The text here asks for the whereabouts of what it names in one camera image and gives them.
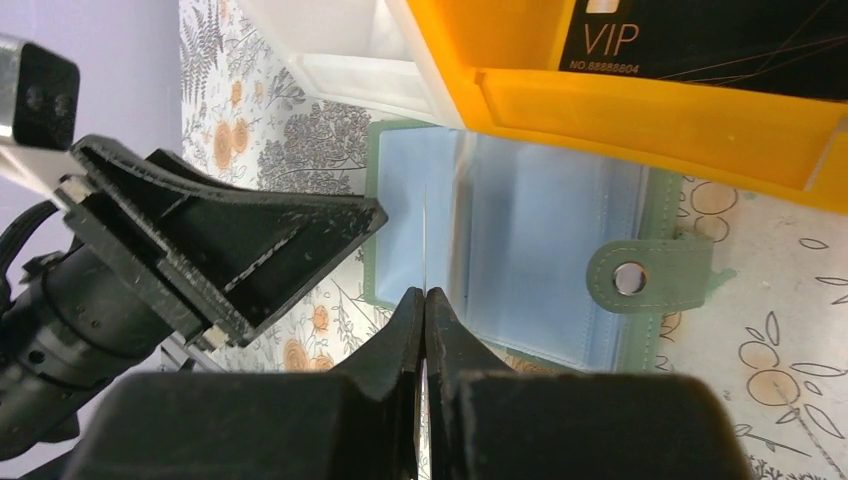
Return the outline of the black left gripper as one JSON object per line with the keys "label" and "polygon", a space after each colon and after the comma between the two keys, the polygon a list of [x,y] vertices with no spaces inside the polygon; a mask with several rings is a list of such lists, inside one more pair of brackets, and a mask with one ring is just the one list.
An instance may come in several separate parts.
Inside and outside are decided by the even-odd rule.
{"label": "black left gripper", "polygon": [[71,156],[70,248],[1,289],[6,460],[77,437],[79,409],[174,333],[248,345],[388,219],[373,198],[238,188],[97,135]]}

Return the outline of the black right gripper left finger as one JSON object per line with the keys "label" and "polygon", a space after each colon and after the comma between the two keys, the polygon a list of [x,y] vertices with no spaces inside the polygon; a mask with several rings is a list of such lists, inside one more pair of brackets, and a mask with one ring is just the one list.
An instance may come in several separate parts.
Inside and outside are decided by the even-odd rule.
{"label": "black right gripper left finger", "polygon": [[325,372],[121,380],[67,479],[413,479],[424,295]]}

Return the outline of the yellow plastic divided bin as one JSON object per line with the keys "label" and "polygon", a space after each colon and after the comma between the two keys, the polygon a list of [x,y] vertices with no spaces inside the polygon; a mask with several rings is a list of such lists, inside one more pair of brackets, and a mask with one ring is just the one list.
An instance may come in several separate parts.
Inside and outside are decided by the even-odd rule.
{"label": "yellow plastic divided bin", "polygon": [[578,1],[408,1],[465,126],[835,213],[844,102],[558,68]]}

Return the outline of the green card holder wallet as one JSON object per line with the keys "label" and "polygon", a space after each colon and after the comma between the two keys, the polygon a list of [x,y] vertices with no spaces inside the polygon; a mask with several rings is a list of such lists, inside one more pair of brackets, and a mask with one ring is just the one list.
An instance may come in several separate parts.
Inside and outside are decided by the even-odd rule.
{"label": "green card holder wallet", "polygon": [[410,120],[372,124],[367,152],[388,216],[365,247],[372,304],[439,287],[511,355],[637,372],[663,317],[706,300],[714,244],[678,227],[678,174]]}

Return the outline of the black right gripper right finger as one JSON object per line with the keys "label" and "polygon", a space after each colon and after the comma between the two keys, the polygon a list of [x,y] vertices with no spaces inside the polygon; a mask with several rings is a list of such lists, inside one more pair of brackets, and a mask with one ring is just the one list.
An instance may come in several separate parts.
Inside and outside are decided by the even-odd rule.
{"label": "black right gripper right finger", "polygon": [[748,479],[717,397],[669,374],[521,373],[425,300],[435,479]]}

